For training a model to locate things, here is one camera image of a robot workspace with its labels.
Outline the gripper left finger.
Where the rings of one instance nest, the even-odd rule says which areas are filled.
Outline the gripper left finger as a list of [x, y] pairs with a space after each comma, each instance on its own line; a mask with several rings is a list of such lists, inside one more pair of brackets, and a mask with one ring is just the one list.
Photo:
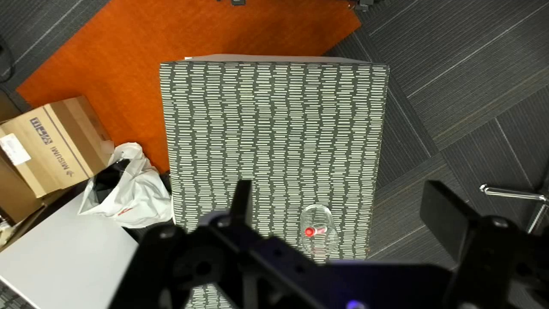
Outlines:
[[307, 286], [316, 264], [276, 237], [251, 229], [252, 182], [239, 180], [227, 214], [187, 233], [175, 225], [149, 230], [109, 309], [185, 309], [194, 289], [213, 285], [234, 309], [327, 309]]

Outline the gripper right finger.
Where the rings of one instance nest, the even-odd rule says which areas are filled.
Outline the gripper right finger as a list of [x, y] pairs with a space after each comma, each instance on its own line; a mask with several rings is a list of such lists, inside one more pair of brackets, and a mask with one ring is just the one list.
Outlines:
[[519, 283], [549, 309], [549, 233], [527, 233], [501, 216], [477, 213], [440, 181], [426, 181], [420, 218], [457, 263], [445, 309], [517, 309], [508, 301]]

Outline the chrome office chair base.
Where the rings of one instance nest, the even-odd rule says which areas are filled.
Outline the chrome office chair base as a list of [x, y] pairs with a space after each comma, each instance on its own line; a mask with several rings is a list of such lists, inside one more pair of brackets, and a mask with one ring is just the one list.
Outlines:
[[496, 188], [488, 184], [482, 184], [479, 190], [487, 196], [498, 196], [504, 198], [515, 198], [521, 200], [536, 201], [537, 207], [527, 225], [527, 233], [535, 233], [543, 221], [543, 217], [549, 211], [549, 191], [535, 193]]

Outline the patterned grey fabric ottoman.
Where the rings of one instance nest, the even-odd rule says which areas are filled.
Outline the patterned grey fabric ottoman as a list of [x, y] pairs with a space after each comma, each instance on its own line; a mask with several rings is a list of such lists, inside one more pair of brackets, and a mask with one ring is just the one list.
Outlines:
[[193, 231], [206, 214], [227, 210], [237, 181], [249, 179], [255, 231], [312, 259], [300, 214], [324, 205], [339, 235], [325, 262], [365, 260], [389, 72], [387, 64], [333, 57], [161, 63], [174, 223]]

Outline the white plastic bag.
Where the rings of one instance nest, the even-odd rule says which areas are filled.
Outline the white plastic bag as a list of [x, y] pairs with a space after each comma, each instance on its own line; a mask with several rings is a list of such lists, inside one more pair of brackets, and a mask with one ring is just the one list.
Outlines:
[[88, 180], [78, 215], [97, 215], [141, 229], [172, 219], [171, 195], [141, 145], [117, 146], [107, 167]]

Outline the white table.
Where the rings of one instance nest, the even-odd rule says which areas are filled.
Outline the white table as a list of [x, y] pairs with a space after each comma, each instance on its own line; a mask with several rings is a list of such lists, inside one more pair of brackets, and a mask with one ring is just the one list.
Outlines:
[[0, 252], [0, 279], [36, 309], [108, 309], [137, 248], [115, 221], [79, 215], [81, 201]]

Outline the brown cardboard box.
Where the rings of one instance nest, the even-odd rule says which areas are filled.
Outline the brown cardboard box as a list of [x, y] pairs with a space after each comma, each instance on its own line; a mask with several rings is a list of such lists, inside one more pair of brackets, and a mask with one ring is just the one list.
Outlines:
[[104, 170], [114, 148], [84, 96], [0, 121], [0, 252], [73, 186]]

